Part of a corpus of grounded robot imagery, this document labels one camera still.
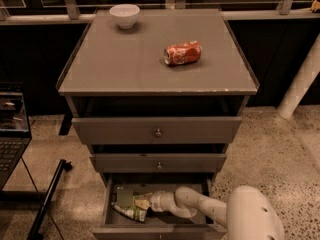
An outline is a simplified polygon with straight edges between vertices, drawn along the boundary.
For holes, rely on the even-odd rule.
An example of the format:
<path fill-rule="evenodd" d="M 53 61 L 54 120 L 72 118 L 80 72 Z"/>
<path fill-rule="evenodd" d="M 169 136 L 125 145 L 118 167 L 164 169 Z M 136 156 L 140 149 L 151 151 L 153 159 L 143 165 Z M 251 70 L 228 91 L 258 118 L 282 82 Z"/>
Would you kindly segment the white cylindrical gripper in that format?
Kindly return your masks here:
<path fill-rule="evenodd" d="M 172 192 L 149 192 L 143 194 L 143 198 L 144 199 L 134 200 L 135 205 L 143 210 L 151 208 L 154 212 L 165 212 L 172 211 L 176 207 L 174 194 Z"/>

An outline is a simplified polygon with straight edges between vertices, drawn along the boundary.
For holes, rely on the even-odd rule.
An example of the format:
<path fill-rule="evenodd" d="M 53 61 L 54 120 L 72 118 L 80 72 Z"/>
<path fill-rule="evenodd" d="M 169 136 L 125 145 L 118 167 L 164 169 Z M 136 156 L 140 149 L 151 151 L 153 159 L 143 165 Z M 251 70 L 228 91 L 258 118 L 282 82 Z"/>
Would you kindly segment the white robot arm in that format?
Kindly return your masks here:
<path fill-rule="evenodd" d="M 277 109 L 252 108 L 212 185 L 227 201 L 228 240 L 320 240 L 319 108 L 289 91 Z"/>

